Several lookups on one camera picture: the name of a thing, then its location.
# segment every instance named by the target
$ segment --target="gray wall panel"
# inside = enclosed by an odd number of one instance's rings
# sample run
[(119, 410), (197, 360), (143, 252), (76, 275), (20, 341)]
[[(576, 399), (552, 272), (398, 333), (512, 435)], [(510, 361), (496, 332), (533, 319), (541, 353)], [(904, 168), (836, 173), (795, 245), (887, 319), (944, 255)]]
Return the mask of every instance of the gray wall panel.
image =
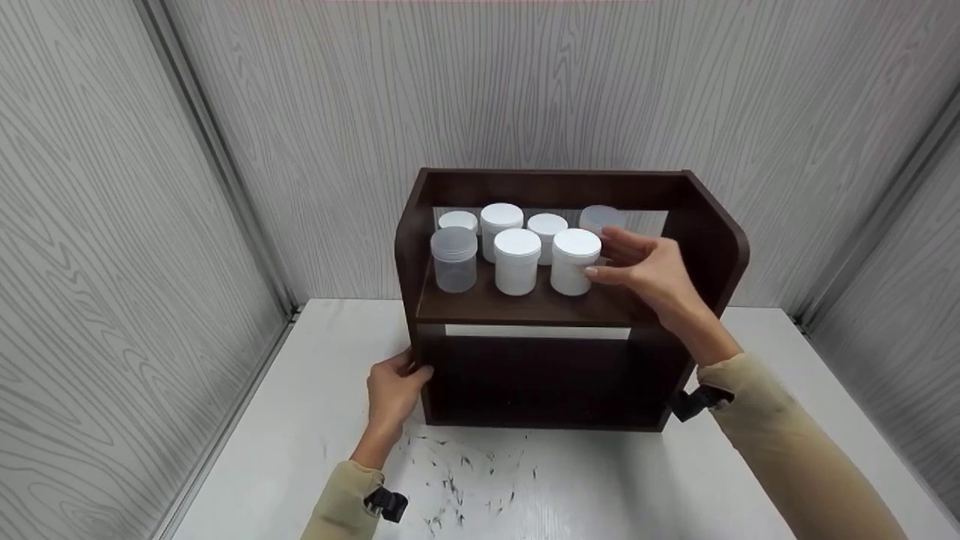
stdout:
[(960, 518), (960, 136), (811, 337)]
[(0, 3), (0, 538), (146, 538), (283, 322), (133, 2)]
[(168, 3), (301, 298), (397, 296), (423, 165), (687, 167), (792, 310), (960, 77), (943, 0)]

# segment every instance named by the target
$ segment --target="dark brown wooden shelf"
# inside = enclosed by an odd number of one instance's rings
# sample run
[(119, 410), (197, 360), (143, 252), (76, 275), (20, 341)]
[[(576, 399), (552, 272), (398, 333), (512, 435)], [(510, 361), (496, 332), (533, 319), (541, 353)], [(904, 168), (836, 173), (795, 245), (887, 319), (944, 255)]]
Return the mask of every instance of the dark brown wooden shelf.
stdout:
[[(423, 389), (428, 424), (501, 428), (662, 430), (668, 400), (693, 370), (686, 350), (632, 293), (594, 285), (565, 297), (549, 283), (509, 297), (478, 257), (477, 283), (436, 285), (434, 208), (512, 203), (523, 209), (667, 210), (662, 235), (677, 240), (704, 301), (719, 315), (750, 257), (747, 238), (690, 171), (422, 169), (396, 226), (396, 272), (415, 362), (435, 367)], [(467, 337), (446, 325), (629, 328), (623, 340)]]
[(418, 323), (562, 327), (659, 326), (657, 314), (622, 287), (595, 285), (584, 296), (569, 297), (550, 285), (550, 267), (537, 271), (537, 286), (525, 296), (507, 296), (493, 282), (493, 265), (477, 262), (477, 283), (467, 292), (441, 291), (427, 270)]
[(686, 351), (627, 340), (449, 336), (428, 347), (431, 423), (497, 428), (657, 431)]

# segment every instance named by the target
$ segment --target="white plastic jar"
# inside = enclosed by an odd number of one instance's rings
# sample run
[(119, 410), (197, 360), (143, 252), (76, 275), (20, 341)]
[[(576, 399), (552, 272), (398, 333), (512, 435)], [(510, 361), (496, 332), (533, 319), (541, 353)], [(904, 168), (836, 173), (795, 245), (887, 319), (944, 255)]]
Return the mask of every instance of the white plastic jar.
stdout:
[(477, 235), (465, 227), (440, 229), (430, 236), (430, 253), (437, 286), (464, 292), (477, 282)]
[(452, 210), (440, 216), (437, 225), (441, 229), (447, 227), (463, 227), (470, 229), (471, 233), (477, 234), (477, 216), (468, 211)]
[(549, 266), (553, 260), (553, 237), (569, 228), (566, 220), (555, 213), (539, 213), (527, 220), (527, 229), (540, 237), (540, 266)]
[(580, 228), (599, 235), (604, 227), (623, 227), (627, 224), (627, 216), (614, 207), (593, 205), (580, 212)]
[(480, 210), (480, 231), (483, 235), (483, 258), (496, 262), (493, 239), (507, 229), (523, 227), (523, 210), (508, 203), (494, 203)]
[(493, 240), (496, 268), (493, 280), (503, 294), (523, 296), (537, 285), (540, 237), (526, 229), (508, 229)]
[(600, 256), (600, 238), (584, 229), (567, 229), (553, 237), (553, 266), (550, 285), (566, 296), (580, 296), (590, 290), (584, 268)]

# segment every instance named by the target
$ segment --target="black clip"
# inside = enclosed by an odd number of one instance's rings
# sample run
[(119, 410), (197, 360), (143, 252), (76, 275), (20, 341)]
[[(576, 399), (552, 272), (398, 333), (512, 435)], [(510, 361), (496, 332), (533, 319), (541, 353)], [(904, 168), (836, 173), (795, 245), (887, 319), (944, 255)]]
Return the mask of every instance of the black clip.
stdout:
[(723, 388), (702, 384), (692, 394), (687, 394), (683, 390), (677, 392), (670, 398), (669, 405), (677, 418), (681, 422), (686, 422), (705, 408), (716, 408), (732, 401), (733, 393)]
[(363, 504), (372, 511), (379, 511), (383, 519), (400, 523), (403, 511), (407, 509), (407, 498), (400, 493), (394, 493), (382, 485), (363, 500)]

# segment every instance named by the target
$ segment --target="table surface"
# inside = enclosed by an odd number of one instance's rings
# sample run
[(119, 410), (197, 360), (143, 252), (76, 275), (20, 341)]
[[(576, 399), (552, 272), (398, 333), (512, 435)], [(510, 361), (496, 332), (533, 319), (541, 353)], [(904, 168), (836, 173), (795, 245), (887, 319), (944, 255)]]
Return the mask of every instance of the table surface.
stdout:
[[(781, 310), (732, 307), (723, 321), (852, 458), (910, 538), (960, 538)], [(371, 364), (407, 343), (400, 302), (310, 301), (175, 538), (299, 538), (364, 428)], [(663, 433), (621, 433), (434, 428), (419, 410), (385, 473), (410, 506), (402, 523), (380, 524), (378, 539), (793, 538), (708, 414), (671, 418)]]

